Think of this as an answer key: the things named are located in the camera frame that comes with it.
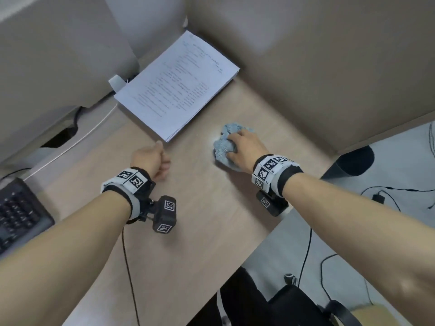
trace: keyboard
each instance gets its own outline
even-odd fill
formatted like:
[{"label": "keyboard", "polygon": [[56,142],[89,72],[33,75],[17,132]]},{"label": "keyboard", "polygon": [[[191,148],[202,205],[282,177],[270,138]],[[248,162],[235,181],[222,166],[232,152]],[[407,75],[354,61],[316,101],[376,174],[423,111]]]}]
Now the keyboard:
[{"label": "keyboard", "polygon": [[0,259],[52,225],[54,219],[23,180],[0,189]]}]

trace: cleaning rag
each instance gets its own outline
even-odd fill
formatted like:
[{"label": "cleaning rag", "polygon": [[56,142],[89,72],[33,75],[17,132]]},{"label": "cleaning rag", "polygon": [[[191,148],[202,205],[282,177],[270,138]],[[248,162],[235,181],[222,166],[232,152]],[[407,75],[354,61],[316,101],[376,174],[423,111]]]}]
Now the cleaning rag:
[{"label": "cleaning rag", "polygon": [[228,135],[232,134],[233,132],[238,132],[242,129],[247,129],[248,131],[254,132],[253,129],[246,128],[237,122],[227,123],[222,128],[222,135],[213,144],[215,147],[216,160],[238,172],[241,172],[242,170],[237,167],[234,162],[227,158],[227,152],[237,152],[236,145],[228,139]]}]

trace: hand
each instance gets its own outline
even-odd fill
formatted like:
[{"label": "hand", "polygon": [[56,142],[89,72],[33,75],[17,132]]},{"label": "hand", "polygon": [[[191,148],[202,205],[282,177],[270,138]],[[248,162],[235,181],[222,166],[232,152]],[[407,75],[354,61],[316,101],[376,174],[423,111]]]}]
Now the hand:
[{"label": "hand", "polygon": [[163,143],[157,141],[154,147],[142,148],[133,152],[130,167],[146,170],[153,181],[163,180],[171,167],[171,158],[164,151]]},{"label": "hand", "polygon": [[229,135],[228,139],[236,144],[237,153],[228,152],[227,158],[248,174],[253,173],[258,158],[269,154],[268,149],[260,141],[257,134],[246,129]]}]

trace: black pants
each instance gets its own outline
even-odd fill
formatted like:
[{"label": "black pants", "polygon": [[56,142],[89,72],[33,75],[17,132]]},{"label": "black pants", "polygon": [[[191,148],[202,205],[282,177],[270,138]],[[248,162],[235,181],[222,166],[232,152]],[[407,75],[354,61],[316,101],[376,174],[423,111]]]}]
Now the black pants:
[{"label": "black pants", "polygon": [[[220,289],[220,296],[232,326],[273,325],[268,302],[244,268],[228,279]],[[188,326],[222,326],[216,301],[215,294]]]}]

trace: desk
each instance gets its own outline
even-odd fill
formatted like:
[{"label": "desk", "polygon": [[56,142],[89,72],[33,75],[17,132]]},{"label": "desk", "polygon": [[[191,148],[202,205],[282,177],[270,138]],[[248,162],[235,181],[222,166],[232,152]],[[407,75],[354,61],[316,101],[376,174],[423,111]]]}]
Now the desk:
[{"label": "desk", "polygon": [[[112,117],[111,121],[119,117],[125,123],[39,192],[39,199],[55,219],[67,217],[96,197],[101,182],[128,167],[133,150],[153,143],[150,135],[133,121],[126,121],[121,112]],[[215,165],[213,142],[221,127],[233,121],[254,128],[271,152],[291,157],[316,177],[336,159],[316,147],[241,80],[226,87],[166,144],[173,160],[171,174],[151,197],[167,194],[177,199],[177,226],[169,235],[154,233],[151,222],[125,228],[139,318],[144,325],[186,325],[279,223],[256,200],[257,188],[250,176]],[[68,153],[78,153],[80,144]],[[118,240],[105,268],[65,325],[135,323]]]}]

